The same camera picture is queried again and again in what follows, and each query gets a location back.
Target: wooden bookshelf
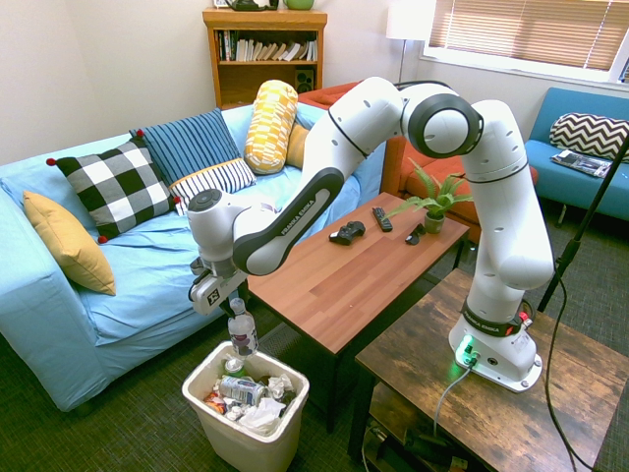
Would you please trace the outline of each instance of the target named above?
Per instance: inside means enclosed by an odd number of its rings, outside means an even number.
[[[253,103],[259,86],[271,79],[296,87],[298,71],[313,76],[313,89],[323,87],[323,30],[327,14],[314,10],[236,12],[208,8],[203,11],[214,79],[216,106],[222,109]],[[240,38],[262,43],[316,41],[316,60],[221,60],[219,31],[237,31]]]

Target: window blinds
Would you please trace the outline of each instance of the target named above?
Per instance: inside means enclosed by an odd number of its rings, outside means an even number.
[[[608,71],[629,0],[437,0],[430,46]]]

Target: potted plant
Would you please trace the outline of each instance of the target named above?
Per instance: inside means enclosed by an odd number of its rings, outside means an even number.
[[[461,174],[449,174],[443,183],[441,183],[437,179],[429,176],[422,166],[413,159],[410,160],[415,166],[415,173],[426,186],[428,196],[425,199],[420,197],[410,197],[398,208],[395,208],[387,213],[386,217],[388,218],[394,214],[401,213],[410,207],[414,207],[414,211],[417,211],[420,208],[425,208],[428,211],[424,220],[426,232],[438,233],[441,231],[441,227],[443,226],[445,214],[454,206],[454,204],[471,202],[473,200],[472,195],[454,195],[456,189],[465,182],[463,179],[459,179]]]

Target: plant pot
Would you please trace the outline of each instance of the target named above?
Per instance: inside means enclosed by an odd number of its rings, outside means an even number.
[[[284,0],[289,10],[309,10],[314,3],[315,0]]]
[[[443,221],[445,221],[445,216],[433,218],[428,213],[426,213],[426,216],[424,218],[424,228],[426,229],[427,233],[437,234],[441,232]]]

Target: blue couch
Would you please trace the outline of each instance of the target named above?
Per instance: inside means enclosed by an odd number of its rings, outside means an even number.
[[[224,111],[243,151],[251,106]],[[305,104],[297,121],[309,129],[324,110]],[[97,237],[95,222],[49,157],[103,152],[129,135],[72,147],[0,166],[0,332],[29,365],[56,406],[69,411],[115,379],[220,317],[192,309],[189,264],[198,255],[186,216],[175,211],[147,221],[101,249],[110,263],[117,295],[83,289],[69,281],[23,211],[24,190],[39,193],[74,214]],[[302,239],[374,198],[380,187],[384,145],[350,176],[326,212]],[[272,199],[282,207],[297,189],[301,169],[285,166],[238,192]]]
[[[539,172],[537,194],[573,207],[588,208],[602,179],[550,160],[561,152],[561,149],[550,144],[550,127],[561,115],[571,112],[629,120],[629,99],[549,88],[531,136],[525,144],[529,163]],[[629,163],[620,164],[600,202],[598,212],[629,220]]]

